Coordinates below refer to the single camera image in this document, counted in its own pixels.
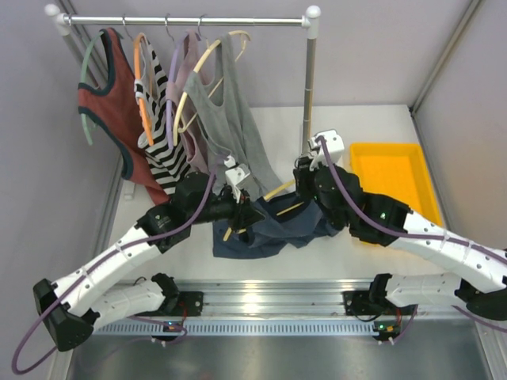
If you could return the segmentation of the yellow hanger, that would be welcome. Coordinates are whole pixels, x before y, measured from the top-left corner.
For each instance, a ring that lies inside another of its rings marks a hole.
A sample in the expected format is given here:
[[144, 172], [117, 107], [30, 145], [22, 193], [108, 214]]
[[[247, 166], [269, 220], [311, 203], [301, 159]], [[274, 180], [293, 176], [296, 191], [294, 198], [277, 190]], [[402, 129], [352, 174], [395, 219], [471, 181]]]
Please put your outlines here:
[[[278, 188], [275, 188], [271, 192], [269, 192], [268, 194], [266, 194], [264, 196], [264, 200], [265, 201], [269, 201], [269, 200], [273, 199], [276, 195], [279, 195], [280, 193], [282, 193], [283, 190], [287, 190], [287, 189], [289, 189], [293, 185], [295, 185], [295, 180], [290, 180], [290, 181], [282, 184]], [[289, 211], [292, 211], [292, 210], [296, 209], [297, 207], [300, 207], [301, 205], [303, 205], [303, 202], [298, 202], [298, 203], [296, 203], [293, 206], [290, 206], [290, 207], [287, 207], [286, 209], [283, 209], [282, 211], [278, 211], [277, 215], [280, 216], [280, 215], [286, 214]], [[229, 238], [231, 237], [231, 235], [232, 235], [231, 228], [229, 227], [226, 230], [225, 234], [223, 235], [223, 241], [228, 241]]]

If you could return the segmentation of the blue printed tank top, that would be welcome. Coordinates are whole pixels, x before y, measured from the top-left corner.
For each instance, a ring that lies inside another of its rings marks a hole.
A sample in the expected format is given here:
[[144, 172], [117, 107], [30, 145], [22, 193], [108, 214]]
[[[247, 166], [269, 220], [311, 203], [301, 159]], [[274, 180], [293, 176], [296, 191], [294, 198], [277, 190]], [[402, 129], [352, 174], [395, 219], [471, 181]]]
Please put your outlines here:
[[265, 219], [242, 234], [223, 237], [228, 224], [212, 225], [214, 257], [253, 260], [277, 255], [286, 245], [300, 249], [315, 238], [333, 237], [338, 233], [326, 220], [314, 201], [304, 201], [294, 192], [270, 200], [258, 199], [254, 206]]

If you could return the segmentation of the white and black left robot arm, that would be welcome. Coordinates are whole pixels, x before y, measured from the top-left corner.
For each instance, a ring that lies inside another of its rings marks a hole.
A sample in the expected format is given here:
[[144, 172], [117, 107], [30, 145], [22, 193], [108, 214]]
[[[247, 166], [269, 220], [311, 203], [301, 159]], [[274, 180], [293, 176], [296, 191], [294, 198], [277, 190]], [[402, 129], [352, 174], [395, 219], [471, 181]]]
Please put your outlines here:
[[229, 169], [225, 178], [226, 184], [215, 195], [213, 175], [190, 173], [169, 201], [149, 209], [99, 256], [70, 275], [54, 282], [42, 279], [34, 286], [37, 312], [58, 351], [70, 351], [96, 330], [126, 317], [169, 316], [180, 307], [174, 279], [162, 273], [124, 289], [113, 286], [189, 238], [194, 224], [226, 221], [232, 230], [245, 230], [263, 220], [246, 190], [252, 182], [249, 171]]

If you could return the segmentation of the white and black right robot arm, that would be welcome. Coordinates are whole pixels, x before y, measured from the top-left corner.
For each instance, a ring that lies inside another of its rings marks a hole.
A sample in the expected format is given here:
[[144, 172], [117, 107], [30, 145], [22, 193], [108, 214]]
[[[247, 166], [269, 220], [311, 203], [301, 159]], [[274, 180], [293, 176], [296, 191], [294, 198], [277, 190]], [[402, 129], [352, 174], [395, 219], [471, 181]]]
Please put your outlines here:
[[374, 311], [433, 304], [505, 321], [504, 250], [454, 234], [390, 196], [365, 192], [358, 176], [336, 165], [303, 155], [293, 174], [296, 191], [318, 205], [333, 229], [347, 229], [362, 242], [402, 250], [443, 269], [439, 275], [376, 275], [369, 288]]

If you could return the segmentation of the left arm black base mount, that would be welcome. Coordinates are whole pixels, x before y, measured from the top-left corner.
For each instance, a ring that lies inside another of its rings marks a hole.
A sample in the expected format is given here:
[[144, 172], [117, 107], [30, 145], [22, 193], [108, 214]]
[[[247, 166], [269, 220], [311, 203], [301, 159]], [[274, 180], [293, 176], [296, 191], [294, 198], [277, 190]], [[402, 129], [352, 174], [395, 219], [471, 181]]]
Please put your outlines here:
[[137, 313], [136, 317], [199, 317], [204, 304], [204, 293], [201, 291], [182, 291], [175, 298], [164, 301], [154, 311]]

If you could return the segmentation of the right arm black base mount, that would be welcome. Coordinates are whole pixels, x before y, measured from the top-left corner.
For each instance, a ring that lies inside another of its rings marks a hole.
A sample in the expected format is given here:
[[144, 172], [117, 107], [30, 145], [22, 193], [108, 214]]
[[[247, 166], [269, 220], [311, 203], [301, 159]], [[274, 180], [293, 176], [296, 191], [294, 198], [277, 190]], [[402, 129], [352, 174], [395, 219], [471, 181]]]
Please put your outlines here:
[[385, 298], [371, 296], [369, 291], [345, 291], [343, 301], [345, 314], [360, 321], [370, 322], [396, 313], [396, 307], [392, 303]]

